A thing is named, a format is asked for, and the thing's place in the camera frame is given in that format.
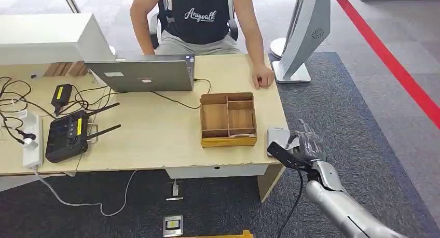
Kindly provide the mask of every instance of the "silver laptop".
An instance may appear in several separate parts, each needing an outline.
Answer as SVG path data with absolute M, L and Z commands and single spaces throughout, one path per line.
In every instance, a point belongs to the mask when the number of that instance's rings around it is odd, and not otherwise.
M 86 65 L 116 92 L 191 91 L 194 86 L 193 55 L 137 55 Z

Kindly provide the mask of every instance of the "wooden box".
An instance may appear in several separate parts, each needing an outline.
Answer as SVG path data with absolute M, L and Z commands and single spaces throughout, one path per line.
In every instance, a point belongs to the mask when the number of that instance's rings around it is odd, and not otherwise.
M 202 147 L 255 145 L 253 93 L 204 94 L 200 103 Z

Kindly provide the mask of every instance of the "office chair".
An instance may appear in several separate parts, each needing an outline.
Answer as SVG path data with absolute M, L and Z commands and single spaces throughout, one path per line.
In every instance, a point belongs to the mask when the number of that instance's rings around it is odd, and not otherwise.
M 153 44 L 153 48 L 157 49 L 159 47 L 159 39 L 158 39 L 158 20 L 160 22 L 160 34 L 165 30 L 165 28 L 168 25 L 168 19 L 167 19 L 167 12 L 165 9 L 164 0 L 159 0 L 157 3 L 159 7 L 159 12 L 154 14 L 150 20 L 150 38 Z M 229 33 L 228 35 L 231 36 L 235 41 L 237 41 L 238 38 L 238 26 L 235 22 L 235 19 L 232 18 L 228 21 L 229 25 Z

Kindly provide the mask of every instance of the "metallic robot arm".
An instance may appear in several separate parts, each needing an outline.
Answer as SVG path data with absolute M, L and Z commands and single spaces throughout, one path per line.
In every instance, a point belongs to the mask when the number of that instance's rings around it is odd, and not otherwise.
M 291 136 L 299 147 L 287 149 L 272 142 L 267 151 L 284 166 L 307 172 L 307 198 L 316 204 L 331 222 L 349 238 L 405 238 L 374 218 L 342 186 L 335 168 L 327 162 L 322 140 L 306 127 L 306 132 Z

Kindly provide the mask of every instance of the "grey shorts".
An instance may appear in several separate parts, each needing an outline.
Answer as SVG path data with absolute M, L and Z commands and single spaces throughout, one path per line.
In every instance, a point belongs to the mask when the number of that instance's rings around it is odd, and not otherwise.
M 235 40 L 227 35 L 222 40 L 206 45 L 189 44 L 167 31 L 162 32 L 162 42 L 155 51 L 156 55 L 225 55 L 241 53 Z

